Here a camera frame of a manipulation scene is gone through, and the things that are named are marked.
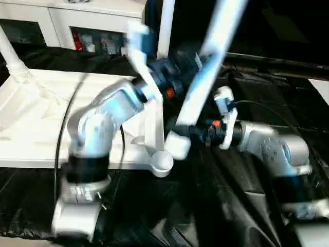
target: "white cabinet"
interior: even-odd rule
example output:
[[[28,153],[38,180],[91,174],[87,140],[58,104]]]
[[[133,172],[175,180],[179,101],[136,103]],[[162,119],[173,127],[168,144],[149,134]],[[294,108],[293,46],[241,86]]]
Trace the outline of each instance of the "white cabinet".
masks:
[[[50,8],[50,15],[55,26],[61,47],[75,49],[71,27],[82,27],[104,31],[127,33],[128,21],[139,18],[92,13],[68,9]]]
[[[141,22],[147,0],[0,0],[0,19],[37,22],[47,46],[76,49],[72,27],[119,33],[130,20]]]
[[[0,3],[0,19],[36,22],[47,46],[60,46],[46,7]]]

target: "white plastic part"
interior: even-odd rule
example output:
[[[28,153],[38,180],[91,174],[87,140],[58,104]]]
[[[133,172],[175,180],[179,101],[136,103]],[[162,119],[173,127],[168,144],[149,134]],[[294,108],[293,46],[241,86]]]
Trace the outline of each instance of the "white plastic part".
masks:
[[[147,56],[142,52],[142,36],[149,33],[149,28],[140,22],[130,21],[128,27],[128,59],[130,60],[135,71],[138,72],[143,80],[150,86],[153,91],[154,98],[162,102],[162,94],[157,87],[153,77],[149,72],[149,68],[146,65]]]
[[[226,135],[223,143],[220,144],[220,149],[228,149],[233,138],[233,128],[237,117],[237,110],[234,107],[231,111],[228,110],[228,103],[234,101],[233,92],[230,87],[222,86],[217,90],[214,97],[220,114],[223,116],[223,123],[226,124]]]
[[[29,75],[28,68],[17,56],[14,48],[10,44],[1,26],[0,26],[0,52],[7,63],[7,68],[11,75],[23,76],[23,77]]]
[[[30,72],[56,100],[40,99],[36,105],[31,105],[26,117],[13,118],[14,124],[3,131],[0,130],[0,167],[53,168],[58,129],[68,100],[84,74],[39,69],[31,69]],[[117,75],[89,74],[77,94],[71,113],[89,104],[102,89],[122,78],[132,79]],[[0,95],[5,93],[3,91],[8,85],[15,85],[14,83],[15,79],[10,76],[0,87]],[[21,95],[15,99],[19,103]],[[164,147],[162,111],[156,108],[157,105],[159,104],[156,100],[147,103],[143,112],[123,124],[126,150],[122,169],[153,171],[152,155],[163,151]],[[7,117],[11,117],[13,113],[14,111],[9,112]],[[60,164],[67,160],[69,145],[70,137],[65,129],[60,149]],[[118,131],[112,142],[109,169],[120,168],[121,155],[122,140]]]
[[[163,0],[157,58],[168,56],[175,0]]]
[[[201,48],[201,55],[211,55],[203,69],[193,79],[176,124],[195,125],[205,101],[212,89],[217,74],[226,56],[231,40],[235,34],[237,25],[245,9],[247,0],[222,0],[217,1],[214,13],[207,31],[206,39]],[[173,150],[171,153],[175,159],[182,160],[187,156],[187,140],[184,137],[174,137],[173,132],[167,136],[165,150]],[[177,142],[177,150],[171,147],[173,141]]]
[[[227,124],[226,135],[223,143],[220,144],[220,149],[228,149],[231,146],[233,138],[233,128],[237,117],[237,110],[234,108],[228,115],[223,119],[223,122]]]
[[[0,130],[9,128],[19,119],[29,125],[34,118],[49,114],[53,110],[49,103],[57,99],[40,86],[18,58],[1,26],[0,52],[6,60],[12,79],[7,80],[0,88]]]
[[[175,132],[168,133],[164,149],[169,152],[175,160],[184,160],[191,147],[191,140],[185,136],[177,135]]]
[[[167,176],[174,165],[172,156],[164,151],[158,151],[152,155],[151,167],[152,173],[158,178]]]

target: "cabinet door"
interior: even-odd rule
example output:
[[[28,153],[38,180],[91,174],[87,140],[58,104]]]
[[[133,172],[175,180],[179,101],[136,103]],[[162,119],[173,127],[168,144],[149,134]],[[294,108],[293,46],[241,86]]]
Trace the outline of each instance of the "cabinet door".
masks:
[[[72,27],[127,33],[129,20],[141,21],[141,18],[76,11],[67,9],[49,9],[61,47],[76,49]]]
[[[60,46],[46,7],[0,3],[0,19],[37,23],[47,46]]]

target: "white pole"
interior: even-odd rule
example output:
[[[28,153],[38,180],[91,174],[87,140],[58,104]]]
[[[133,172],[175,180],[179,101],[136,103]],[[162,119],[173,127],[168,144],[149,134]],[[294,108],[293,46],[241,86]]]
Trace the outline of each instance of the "white pole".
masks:
[[[168,56],[174,8],[175,0],[163,0],[157,59]]]
[[[28,68],[19,59],[14,48],[10,44],[4,30],[0,26],[0,52],[4,57],[9,73],[13,76],[29,74]]]
[[[217,78],[235,30],[244,12],[247,0],[217,0],[201,55],[210,55],[209,61],[193,79],[179,112],[177,125],[195,125],[206,99]],[[186,158],[191,146],[187,137],[171,131],[165,150],[177,160]]]

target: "white support stand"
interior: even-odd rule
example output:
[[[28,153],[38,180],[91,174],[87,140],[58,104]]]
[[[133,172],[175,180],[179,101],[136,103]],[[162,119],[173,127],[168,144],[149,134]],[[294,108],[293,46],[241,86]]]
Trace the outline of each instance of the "white support stand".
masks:
[[[0,52],[10,77],[0,87],[0,167],[53,168],[60,125],[68,101],[84,73],[28,69],[0,28]],[[105,87],[131,77],[89,74],[71,112],[89,104]],[[165,177],[173,167],[163,151],[163,116],[157,102],[123,124],[125,155],[122,169],[150,170]],[[67,160],[70,137],[64,131],[60,163]],[[110,169],[118,169],[122,140],[117,132],[110,153]]]

